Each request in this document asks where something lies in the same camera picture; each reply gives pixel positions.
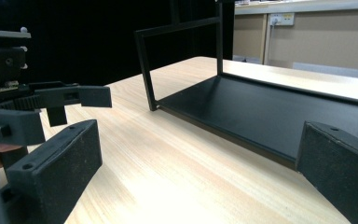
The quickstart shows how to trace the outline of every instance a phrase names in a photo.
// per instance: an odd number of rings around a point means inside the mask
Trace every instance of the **black metal frame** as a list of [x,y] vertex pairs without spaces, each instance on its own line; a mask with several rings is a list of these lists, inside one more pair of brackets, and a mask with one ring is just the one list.
[[[298,146],[305,121],[310,120],[334,125],[358,137],[358,123],[353,119],[353,116],[358,116],[358,100],[224,73],[222,8],[224,4],[228,3],[234,4],[234,1],[216,1],[216,17],[181,23],[177,0],[171,0],[172,25],[135,32],[150,110],[163,109],[180,119],[218,134],[291,169],[296,169]],[[210,24],[216,25],[217,75],[164,99],[156,100],[145,38]],[[243,97],[246,102],[236,92],[227,93],[222,89],[235,90],[239,94],[246,95],[246,97]],[[206,106],[200,107],[200,102],[206,102]],[[250,114],[250,118],[239,118],[239,124],[235,123],[231,127],[222,121],[222,119],[229,118],[230,113],[233,116],[240,117],[242,112],[246,114],[254,107],[259,108],[260,111]],[[269,110],[276,110],[278,115],[269,112]],[[253,118],[263,117],[259,113],[265,111],[269,112],[264,115],[264,117],[268,117],[267,121],[266,119]],[[278,128],[271,131],[271,126]]]

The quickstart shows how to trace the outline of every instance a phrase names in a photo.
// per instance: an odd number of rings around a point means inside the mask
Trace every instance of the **black background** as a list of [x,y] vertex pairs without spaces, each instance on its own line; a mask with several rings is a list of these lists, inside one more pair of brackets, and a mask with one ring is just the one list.
[[[179,1],[180,20],[214,16],[214,0]],[[232,55],[234,6],[225,8],[224,54]],[[105,85],[141,73],[133,32],[171,23],[170,1],[0,0],[0,30],[27,27],[21,83],[60,80]],[[152,68],[215,56],[214,26],[146,40]]]

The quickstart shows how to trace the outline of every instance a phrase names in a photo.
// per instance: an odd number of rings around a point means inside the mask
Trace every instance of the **light wood grain surface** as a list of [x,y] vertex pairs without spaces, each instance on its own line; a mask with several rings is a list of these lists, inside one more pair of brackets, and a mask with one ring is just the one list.
[[[345,94],[358,79],[225,62],[225,70]],[[194,58],[152,72],[157,99],[215,75]],[[301,174],[148,109],[141,76],[109,85],[113,108],[66,107],[68,123],[97,119],[103,166],[67,223],[348,223]],[[63,127],[49,128],[50,138]]]

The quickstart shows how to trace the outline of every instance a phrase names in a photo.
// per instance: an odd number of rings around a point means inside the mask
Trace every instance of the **wall socket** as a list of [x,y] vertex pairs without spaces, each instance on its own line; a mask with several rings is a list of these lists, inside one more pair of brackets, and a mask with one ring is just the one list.
[[272,13],[269,14],[270,25],[294,25],[295,24],[295,13]]

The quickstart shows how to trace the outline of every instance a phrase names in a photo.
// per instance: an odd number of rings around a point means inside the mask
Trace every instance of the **wooden table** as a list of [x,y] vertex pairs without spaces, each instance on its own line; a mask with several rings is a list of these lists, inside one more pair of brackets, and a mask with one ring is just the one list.
[[[215,59],[152,72],[156,98],[215,75]],[[358,79],[225,62],[225,71],[358,98]],[[301,174],[148,109],[142,76],[110,84],[113,108],[66,107],[68,123],[97,119],[103,166],[67,223],[348,223]],[[50,138],[63,127],[49,128]]]

